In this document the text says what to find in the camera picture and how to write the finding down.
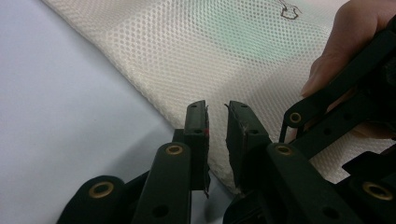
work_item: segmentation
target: white mesh fabric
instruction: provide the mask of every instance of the white mesh fabric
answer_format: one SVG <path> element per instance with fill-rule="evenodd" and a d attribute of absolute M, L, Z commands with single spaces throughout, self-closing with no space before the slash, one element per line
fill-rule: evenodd
<path fill-rule="evenodd" d="M 188 104 L 206 100 L 209 165 L 230 189 L 233 175 L 225 146 L 223 104 L 235 100 L 250 105 L 276 141 L 283 114 L 301 100 L 299 92 L 310 65 L 326 43 L 336 10 L 345 3 L 45 1 L 96 45 L 174 127 L 183 126 Z M 312 162 L 335 182 L 346 176 L 340 168 L 343 163 L 363 150 L 378 152 L 390 144 L 346 135 Z"/>

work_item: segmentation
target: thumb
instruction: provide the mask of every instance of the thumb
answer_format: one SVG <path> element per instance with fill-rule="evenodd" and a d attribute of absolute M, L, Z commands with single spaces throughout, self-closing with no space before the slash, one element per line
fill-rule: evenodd
<path fill-rule="evenodd" d="M 352 0 L 340 7 L 325 49 L 312 64 L 301 95 L 309 96 L 329 84 L 377 31 L 386 28 L 395 13 L 396 2 L 391 1 Z"/>

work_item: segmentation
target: white table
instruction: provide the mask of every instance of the white table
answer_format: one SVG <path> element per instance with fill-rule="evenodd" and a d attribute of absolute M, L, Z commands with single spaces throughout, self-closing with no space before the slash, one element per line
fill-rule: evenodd
<path fill-rule="evenodd" d="M 173 129 L 112 64 L 38 0 L 0 1 L 0 223 L 55 223 L 87 180 L 146 172 Z M 221 223 L 212 178 L 191 223 Z"/>

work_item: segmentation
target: black plastic part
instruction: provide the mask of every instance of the black plastic part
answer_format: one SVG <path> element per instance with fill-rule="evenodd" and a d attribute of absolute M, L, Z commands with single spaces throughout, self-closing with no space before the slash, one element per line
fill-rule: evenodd
<path fill-rule="evenodd" d="M 182 143 L 160 147 L 132 223 L 190 223 L 190 178 L 190 148 Z"/>
<path fill-rule="evenodd" d="M 351 177 L 337 187 L 364 223 L 396 223 L 396 189 L 393 186 L 381 180 Z"/>
<path fill-rule="evenodd" d="M 191 190 L 203 190 L 207 194 L 210 184 L 207 165 L 209 119 L 205 101 L 198 101 L 187 107 L 183 143 L 191 149 Z"/>
<path fill-rule="evenodd" d="M 242 191 L 257 186 L 258 155 L 272 143 L 268 132 L 248 105 L 231 101 L 228 105 L 227 148 L 233 179 Z"/>
<path fill-rule="evenodd" d="M 251 191 L 243 197 L 236 196 L 224 214 L 223 223 L 266 223 L 263 216 L 261 198 L 262 196 L 257 190 Z"/>
<path fill-rule="evenodd" d="M 350 88 L 358 85 L 359 81 L 370 76 L 394 50 L 396 50 L 396 34 L 390 30 L 379 33 L 328 86 L 293 105 L 285 113 L 284 123 L 291 128 L 298 128 L 316 116 L 323 115 L 331 103 Z M 301 115 L 298 122 L 291 118 L 293 113 Z"/>
<path fill-rule="evenodd" d="M 113 186 L 113 189 L 108 188 L 108 183 Z M 92 191 L 93 197 L 90 195 L 90 189 L 95 189 Z M 101 196 L 100 190 L 111 192 L 103 197 L 94 197 L 95 195 Z M 91 179 L 79 188 L 57 223 L 121 223 L 127 209 L 127 199 L 122 197 L 124 191 L 122 180 L 114 176 L 102 175 Z"/>
<path fill-rule="evenodd" d="M 296 147 L 272 144 L 266 154 L 267 178 L 288 209 L 287 223 L 362 223 Z"/>
<path fill-rule="evenodd" d="M 377 104 L 370 98 L 363 93 L 357 93 L 349 101 L 326 114 L 308 132 L 303 133 L 290 144 L 299 148 L 308 159 L 311 159 L 356 125 L 367 120 L 377 109 Z"/>

